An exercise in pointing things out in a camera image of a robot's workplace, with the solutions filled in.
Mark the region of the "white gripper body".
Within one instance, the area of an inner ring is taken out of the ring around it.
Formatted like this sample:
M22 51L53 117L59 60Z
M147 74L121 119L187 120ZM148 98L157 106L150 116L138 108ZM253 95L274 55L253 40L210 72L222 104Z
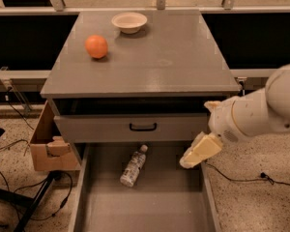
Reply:
M233 116L233 108L238 96L220 101L220 105L210 111L209 129L225 143L248 141L248 137L238 128Z

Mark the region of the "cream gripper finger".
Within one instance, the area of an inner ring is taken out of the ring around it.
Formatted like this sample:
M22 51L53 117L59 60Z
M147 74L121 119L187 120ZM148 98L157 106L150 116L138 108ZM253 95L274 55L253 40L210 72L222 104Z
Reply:
M204 106L209 110L213 111L217 106L220 105L220 101L206 101Z
M213 133L200 132L192 141L180 159L180 165L184 168L193 168L203 160L206 160L222 149L223 143Z

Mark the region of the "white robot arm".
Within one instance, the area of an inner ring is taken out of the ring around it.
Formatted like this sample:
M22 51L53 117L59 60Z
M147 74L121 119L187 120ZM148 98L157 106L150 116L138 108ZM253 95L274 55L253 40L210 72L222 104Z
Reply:
M290 64L268 78L264 88L224 101L207 101L209 133L200 132L180 159L193 168L219 153L226 143L269 133L290 133Z

